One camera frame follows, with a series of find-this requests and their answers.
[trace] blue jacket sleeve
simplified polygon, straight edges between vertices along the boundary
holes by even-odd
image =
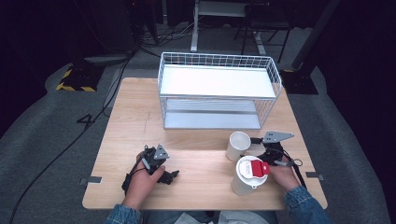
[[[332,223],[318,201],[304,187],[289,191],[284,197],[284,202],[293,223]]]
[[[106,219],[106,224],[138,224],[140,213],[130,207],[116,204]]]

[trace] white wire basket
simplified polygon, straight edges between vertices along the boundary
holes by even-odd
[[[281,89],[270,57],[164,52],[160,61],[165,129],[261,129]]]

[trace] wooden table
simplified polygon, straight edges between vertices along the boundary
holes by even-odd
[[[251,137],[263,137],[267,131],[294,133],[282,146],[300,167],[309,192],[326,208],[327,202],[317,178],[304,139],[293,115],[289,100],[282,92],[261,130],[244,130]],[[87,186],[84,207],[111,209],[122,202],[121,184],[144,146],[162,144],[170,155],[166,170],[179,170],[171,185],[158,184],[142,209],[168,210],[280,210],[285,192],[269,176],[268,180],[247,196],[231,189],[235,162],[225,156],[230,134],[234,130],[165,130],[161,115],[157,79],[125,78],[107,124],[92,176],[101,176],[100,184]],[[261,155],[263,146],[253,146],[248,155]]]

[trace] black cable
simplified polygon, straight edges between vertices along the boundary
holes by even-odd
[[[104,114],[105,116],[107,116],[107,117],[110,117],[110,116],[107,115],[107,114],[105,113],[105,109],[108,107],[108,105],[110,104],[110,102],[111,102],[111,101],[113,100],[113,98],[116,96],[117,89],[119,88],[120,82],[122,81],[122,74],[123,74],[123,72],[124,72],[124,70],[125,70],[126,65],[127,65],[128,62],[131,60],[131,58],[132,58],[132,56],[121,66],[119,76],[118,76],[118,77],[116,78],[116,80],[114,80],[114,82],[111,84],[110,89],[108,90],[108,92],[107,92],[107,94],[106,94],[106,97],[105,97],[105,100],[104,100],[104,105],[102,106],[102,109],[103,109],[103,114]],[[106,101],[106,99],[107,99],[107,96],[110,94],[111,90],[112,90],[113,87],[114,87],[114,84],[115,84],[117,81],[118,81],[118,83],[117,83],[116,89],[113,91],[113,94],[111,95],[110,99],[107,101],[107,104],[105,105],[105,101]]]
[[[122,69],[120,74],[122,75],[126,64],[133,58],[134,53],[129,55],[129,58],[127,59],[127,61],[125,62],[125,64],[122,65]],[[88,131],[88,129],[96,122],[96,120],[99,118],[99,116],[101,116],[104,112],[105,109],[109,106],[111,99],[107,102],[107,104],[105,106],[102,107],[102,110],[96,115],[96,117],[93,119],[92,122],[88,123],[87,127],[61,152],[59,153],[34,179],[33,181],[29,184],[29,186],[24,190],[23,194],[20,196],[20,198],[18,199],[17,203],[14,206],[14,209],[12,210],[12,215],[11,218],[9,219],[9,224],[12,224],[15,214],[17,213],[18,207],[23,199],[23,197],[26,195],[26,193],[29,191],[29,189],[33,186],[33,184],[37,181],[37,179],[42,176],[50,167],[53,163],[55,163],[71,146],[73,146],[77,140],[85,133]]]

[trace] white paper cup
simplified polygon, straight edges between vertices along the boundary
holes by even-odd
[[[233,176],[233,181],[231,182],[231,188],[233,192],[238,195],[247,195],[253,192],[258,186],[265,183],[268,175],[264,175],[262,178],[245,178],[241,174],[241,170],[246,167],[241,166],[243,161],[255,161],[259,158],[254,156],[245,156],[241,158],[235,165],[235,175]]]
[[[235,132],[230,136],[225,155],[230,161],[238,161],[250,147],[250,137],[246,133]]]

